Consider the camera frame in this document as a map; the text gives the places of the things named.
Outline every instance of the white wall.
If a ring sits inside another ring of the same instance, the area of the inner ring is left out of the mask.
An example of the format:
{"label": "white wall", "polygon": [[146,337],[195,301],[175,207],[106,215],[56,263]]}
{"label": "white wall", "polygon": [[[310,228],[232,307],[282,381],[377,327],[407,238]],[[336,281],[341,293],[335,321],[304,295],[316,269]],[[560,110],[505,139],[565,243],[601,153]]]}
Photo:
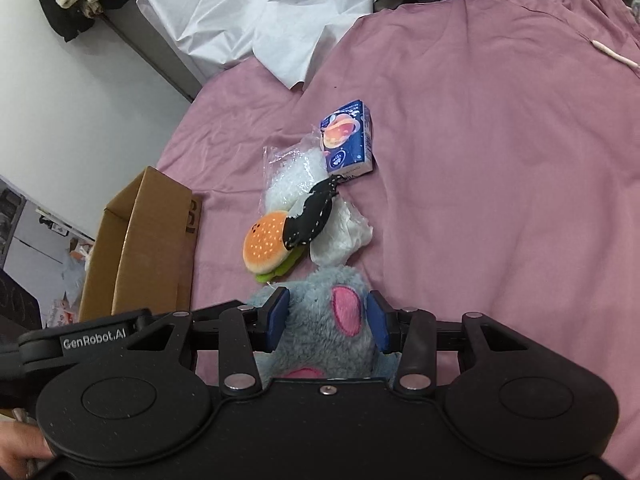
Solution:
{"label": "white wall", "polygon": [[65,43],[38,0],[0,9],[0,177],[95,237],[189,104],[103,23]]}

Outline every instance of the plush burger bun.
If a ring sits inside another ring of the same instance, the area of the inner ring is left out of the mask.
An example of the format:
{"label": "plush burger bun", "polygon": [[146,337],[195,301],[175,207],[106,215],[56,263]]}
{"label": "plush burger bun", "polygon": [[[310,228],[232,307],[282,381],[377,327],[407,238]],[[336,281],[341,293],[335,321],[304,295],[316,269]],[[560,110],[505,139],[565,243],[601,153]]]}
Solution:
{"label": "plush burger bun", "polygon": [[289,256],[282,241],[286,217],[286,211],[269,213],[260,218],[244,237],[242,259],[252,273],[271,272]]}

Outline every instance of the plush toy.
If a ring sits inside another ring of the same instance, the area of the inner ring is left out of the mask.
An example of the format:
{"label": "plush toy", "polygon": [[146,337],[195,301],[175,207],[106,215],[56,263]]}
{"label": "plush toy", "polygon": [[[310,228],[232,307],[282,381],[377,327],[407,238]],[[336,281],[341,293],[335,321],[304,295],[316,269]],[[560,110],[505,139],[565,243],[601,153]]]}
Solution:
{"label": "plush toy", "polygon": [[272,211],[251,226],[242,244],[244,265],[259,282],[283,276],[305,252],[331,215],[338,184],[334,175],[315,184],[290,211]]}
{"label": "plush toy", "polygon": [[[328,267],[303,282],[287,282],[289,315],[278,347],[256,353],[263,383],[284,378],[391,378],[396,355],[382,355],[367,324],[369,287],[351,267]],[[265,286],[248,304],[260,306],[273,292]]]}

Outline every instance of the blue plush toy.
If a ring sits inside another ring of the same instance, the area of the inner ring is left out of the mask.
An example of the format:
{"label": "blue plush toy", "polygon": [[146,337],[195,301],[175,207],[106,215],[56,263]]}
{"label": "blue plush toy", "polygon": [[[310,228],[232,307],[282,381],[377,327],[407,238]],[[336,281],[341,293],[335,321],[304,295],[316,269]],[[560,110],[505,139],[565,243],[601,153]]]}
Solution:
{"label": "blue plush toy", "polygon": [[[290,291],[289,315],[278,347],[255,360],[263,383],[284,378],[390,378],[396,355],[376,350],[365,313],[369,287],[351,267],[328,267]],[[265,286],[248,304],[260,306],[273,292]]]}

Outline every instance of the human hand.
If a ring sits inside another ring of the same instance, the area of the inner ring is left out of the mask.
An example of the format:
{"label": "human hand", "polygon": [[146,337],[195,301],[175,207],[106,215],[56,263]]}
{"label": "human hand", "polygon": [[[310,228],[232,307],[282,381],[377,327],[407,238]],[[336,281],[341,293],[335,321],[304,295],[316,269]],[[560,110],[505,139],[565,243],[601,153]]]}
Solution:
{"label": "human hand", "polygon": [[40,428],[15,421],[0,422],[0,467],[14,480],[27,478],[27,460],[53,458]]}

